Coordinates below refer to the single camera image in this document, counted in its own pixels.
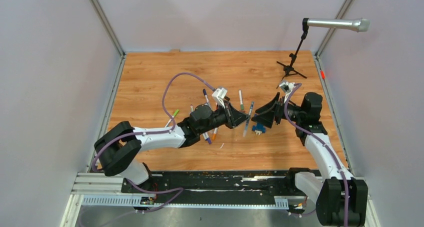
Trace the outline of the clear cap grey pen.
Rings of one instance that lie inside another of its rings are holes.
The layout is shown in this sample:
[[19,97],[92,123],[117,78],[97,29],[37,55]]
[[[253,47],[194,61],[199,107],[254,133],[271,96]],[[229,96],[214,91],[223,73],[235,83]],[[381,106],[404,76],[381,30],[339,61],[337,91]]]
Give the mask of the clear cap grey pen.
[[243,138],[247,135],[247,132],[248,132],[248,129],[249,129],[249,124],[250,124],[250,119],[252,117],[252,112],[253,112],[254,104],[255,104],[255,102],[252,101],[251,104],[250,104],[250,107],[249,107],[249,111],[248,111],[249,118],[245,122],[245,127],[244,127],[244,130],[243,130],[243,133],[242,133],[242,137]]

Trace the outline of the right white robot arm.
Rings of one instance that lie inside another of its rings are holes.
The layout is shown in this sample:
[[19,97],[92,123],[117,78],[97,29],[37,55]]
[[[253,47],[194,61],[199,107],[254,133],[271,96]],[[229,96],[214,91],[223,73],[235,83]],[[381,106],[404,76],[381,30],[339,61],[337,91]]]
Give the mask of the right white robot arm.
[[320,121],[323,97],[315,92],[304,95],[301,105],[279,93],[255,111],[252,121],[271,128],[281,120],[295,125],[296,136],[315,160],[322,179],[308,168],[290,168],[286,191],[292,196],[305,193],[315,203],[323,226],[363,227],[366,222],[368,186],[345,168],[335,153],[327,130]]

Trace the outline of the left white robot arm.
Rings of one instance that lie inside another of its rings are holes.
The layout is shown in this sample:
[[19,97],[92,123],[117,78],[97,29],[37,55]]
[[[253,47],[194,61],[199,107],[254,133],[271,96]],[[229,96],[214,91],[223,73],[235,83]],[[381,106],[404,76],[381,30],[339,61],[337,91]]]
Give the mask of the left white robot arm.
[[230,102],[212,110],[201,104],[175,126],[162,128],[133,127],[122,121],[94,144],[96,161],[107,177],[121,176],[134,183],[140,193],[149,193],[153,180],[146,164],[136,160],[138,153],[161,148],[190,147],[201,135],[220,126],[234,129],[250,119],[250,115],[235,109]]

